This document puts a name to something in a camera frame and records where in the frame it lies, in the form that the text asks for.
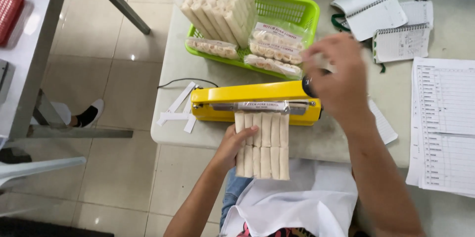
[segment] green plastic basket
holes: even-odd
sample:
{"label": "green plastic basket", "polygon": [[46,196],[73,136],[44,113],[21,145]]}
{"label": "green plastic basket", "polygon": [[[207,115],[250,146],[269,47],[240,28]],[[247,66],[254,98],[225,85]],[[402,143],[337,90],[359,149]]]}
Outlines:
{"label": "green plastic basket", "polygon": [[[315,31],[317,30],[318,17],[320,16],[320,8],[318,8],[317,3],[312,0],[255,0],[255,2],[256,8],[258,9],[258,15],[279,18],[287,22],[296,24],[302,28],[309,29],[310,32],[312,32],[313,37],[311,41],[313,41],[315,37]],[[190,31],[188,32],[188,37],[203,38],[201,33],[196,30],[193,25],[191,25]],[[237,53],[239,54],[240,59],[231,60],[207,54],[204,52],[199,52],[190,48],[186,44],[185,47],[189,53],[196,56],[215,60],[225,64],[232,64],[242,68],[247,68],[250,70],[280,77],[286,80],[292,80],[292,78],[287,77],[283,74],[245,64],[243,60],[244,56],[251,54],[249,48],[238,49]]]}

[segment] black and white sneaker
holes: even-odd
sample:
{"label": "black and white sneaker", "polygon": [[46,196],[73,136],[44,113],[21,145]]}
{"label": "black and white sneaker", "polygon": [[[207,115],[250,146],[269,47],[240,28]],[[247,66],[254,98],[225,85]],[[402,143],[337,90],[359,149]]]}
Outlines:
{"label": "black and white sneaker", "polygon": [[96,122],[104,110],[104,101],[102,99],[96,100],[86,109],[82,114],[77,115],[76,128],[90,128]]}

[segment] red basket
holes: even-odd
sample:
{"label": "red basket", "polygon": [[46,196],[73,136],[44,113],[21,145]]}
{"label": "red basket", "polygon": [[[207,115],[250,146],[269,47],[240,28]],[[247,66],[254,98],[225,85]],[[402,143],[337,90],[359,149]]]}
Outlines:
{"label": "red basket", "polygon": [[23,0],[0,0],[0,46],[4,46],[23,8]]}

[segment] jeans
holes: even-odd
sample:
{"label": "jeans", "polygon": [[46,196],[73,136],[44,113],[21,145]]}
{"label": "jeans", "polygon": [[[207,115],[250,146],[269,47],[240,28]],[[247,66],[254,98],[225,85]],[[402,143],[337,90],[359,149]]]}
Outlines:
{"label": "jeans", "polygon": [[221,221],[219,222],[219,231],[223,227],[224,220],[228,215],[231,206],[235,205],[239,195],[251,183],[251,178],[236,177],[236,168],[233,167],[228,171],[228,181],[226,182],[226,190],[223,198],[223,208],[221,209]]}

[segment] white t-shirt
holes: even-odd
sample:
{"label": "white t-shirt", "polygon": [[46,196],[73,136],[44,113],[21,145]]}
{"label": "white t-shirt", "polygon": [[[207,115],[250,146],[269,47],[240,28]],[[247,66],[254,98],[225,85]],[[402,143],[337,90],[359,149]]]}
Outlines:
{"label": "white t-shirt", "polygon": [[231,207],[227,237],[347,237],[358,198],[350,164],[290,159],[290,180],[254,179]]}

